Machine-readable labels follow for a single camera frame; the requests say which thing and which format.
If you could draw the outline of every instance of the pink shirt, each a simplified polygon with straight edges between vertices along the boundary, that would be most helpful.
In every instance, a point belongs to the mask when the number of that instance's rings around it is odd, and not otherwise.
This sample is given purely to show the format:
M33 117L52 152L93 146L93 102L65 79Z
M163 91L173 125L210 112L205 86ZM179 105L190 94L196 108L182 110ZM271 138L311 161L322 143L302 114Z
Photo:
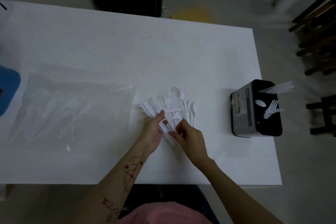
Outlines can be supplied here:
M144 204L117 224L212 224L203 214L176 202Z

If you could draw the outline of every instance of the person's right arm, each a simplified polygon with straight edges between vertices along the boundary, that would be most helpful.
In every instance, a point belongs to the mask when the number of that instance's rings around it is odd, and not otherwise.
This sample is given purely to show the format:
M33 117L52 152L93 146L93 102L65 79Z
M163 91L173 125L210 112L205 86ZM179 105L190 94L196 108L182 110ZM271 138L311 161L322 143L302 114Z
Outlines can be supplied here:
M234 224L270 224L282 222L231 180L208 157L202 132L182 120L170 132L190 161L206 176L221 199Z

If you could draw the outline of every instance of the white table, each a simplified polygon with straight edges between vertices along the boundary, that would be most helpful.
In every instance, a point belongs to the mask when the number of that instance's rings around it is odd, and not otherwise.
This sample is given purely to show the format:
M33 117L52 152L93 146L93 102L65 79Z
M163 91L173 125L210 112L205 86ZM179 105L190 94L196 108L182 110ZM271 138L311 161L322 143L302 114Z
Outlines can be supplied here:
M229 95L261 79L253 32L248 28L13 2L14 12L0 29L0 64L17 70L22 83L0 117L2 142L20 108L33 55L77 69L109 74L136 85L142 97L184 87L198 101L195 126L208 154L240 185L280 185L272 137L239 138L231 133ZM136 139L143 115L131 112ZM118 154L0 152L0 183L95 184L115 165ZM208 184L179 145L162 141L137 183Z

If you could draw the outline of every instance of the person's left arm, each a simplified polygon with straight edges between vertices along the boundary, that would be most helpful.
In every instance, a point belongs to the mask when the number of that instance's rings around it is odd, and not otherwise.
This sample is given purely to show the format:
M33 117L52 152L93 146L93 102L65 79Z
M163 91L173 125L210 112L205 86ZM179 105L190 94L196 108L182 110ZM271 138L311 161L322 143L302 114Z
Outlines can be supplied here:
M154 119L145 118L139 139L79 203L68 223L115 223L141 168L160 143L159 122L163 118L164 111Z

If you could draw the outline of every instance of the person's left hand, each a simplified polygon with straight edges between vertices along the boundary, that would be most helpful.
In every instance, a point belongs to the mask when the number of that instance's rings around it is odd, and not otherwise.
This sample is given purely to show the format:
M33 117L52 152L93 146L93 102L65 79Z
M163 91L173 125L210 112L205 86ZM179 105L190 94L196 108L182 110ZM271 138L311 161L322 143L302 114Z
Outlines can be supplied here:
M140 140L145 141L148 144L147 150L149 154L154 152L160 144L162 132L159 130L159 122L164 119L164 117L165 112L164 110L161 110L154 119L149 117L145 118Z

